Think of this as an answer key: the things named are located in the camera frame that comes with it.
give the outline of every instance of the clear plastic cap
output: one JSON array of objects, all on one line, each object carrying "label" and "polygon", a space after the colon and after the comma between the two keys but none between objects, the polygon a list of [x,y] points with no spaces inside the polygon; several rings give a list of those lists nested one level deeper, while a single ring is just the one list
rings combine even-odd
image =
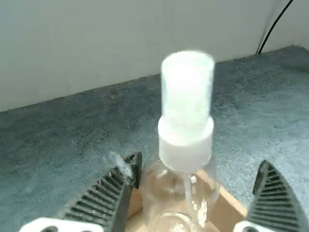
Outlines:
[{"label": "clear plastic cap", "polygon": [[163,128],[176,143],[189,143],[204,133],[210,117],[214,65],[212,56],[199,51],[174,53],[162,63]]}]

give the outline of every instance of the bottle neck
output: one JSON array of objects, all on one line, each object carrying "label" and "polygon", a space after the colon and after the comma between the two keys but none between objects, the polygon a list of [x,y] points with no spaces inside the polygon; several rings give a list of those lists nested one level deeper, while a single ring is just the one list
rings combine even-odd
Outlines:
[{"label": "bottle neck", "polygon": [[183,173],[195,173],[207,165],[211,158],[213,119],[209,117],[202,136],[186,142],[175,139],[166,128],[163,117],[158,123],[159,157],[171,170]]}]

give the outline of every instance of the gray carpet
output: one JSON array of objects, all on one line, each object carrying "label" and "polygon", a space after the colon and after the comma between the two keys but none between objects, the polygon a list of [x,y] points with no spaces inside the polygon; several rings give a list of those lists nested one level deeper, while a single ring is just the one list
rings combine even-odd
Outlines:
[{"label": "gray carpet", "polygon": [[[248,207],[268,159],[309,214],[309,52],[217,64],[212,115],[223,186]],[[0,230],[53,216],[104,173],[111,151],[149,156],[159,117],[158,75],[0,113]]]}]

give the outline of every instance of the white spray cap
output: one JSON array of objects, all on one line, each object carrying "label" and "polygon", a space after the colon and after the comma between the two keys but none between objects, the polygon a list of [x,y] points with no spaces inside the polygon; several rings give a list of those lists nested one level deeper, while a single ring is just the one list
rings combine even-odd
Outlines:
[{"label": "white spray cap", "polygon": [[194,172],[211,157],[214,64],[198,51],[174,53],[162,63],[159,155],[171,169]]}]

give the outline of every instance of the clear glass bottle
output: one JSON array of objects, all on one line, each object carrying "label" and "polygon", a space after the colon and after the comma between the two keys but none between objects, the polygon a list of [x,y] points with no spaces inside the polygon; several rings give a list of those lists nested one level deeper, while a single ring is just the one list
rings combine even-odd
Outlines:
[{"label": "clear glass bottle", "polygon": [[148,232],[207,231],[208,216],[219,196],[214,156],[203,171],[203,179],[200,171],[184,176],[167,168],[156,154],[148,159],[140,183]]},{"label": "clear glass bottle", "polygon": [[214,60],[184,51],[168,56],[161,69],[158,152],[145,164],[140,186],[146,225],[148,232],[205,231],[219,196],[211,155]]}]

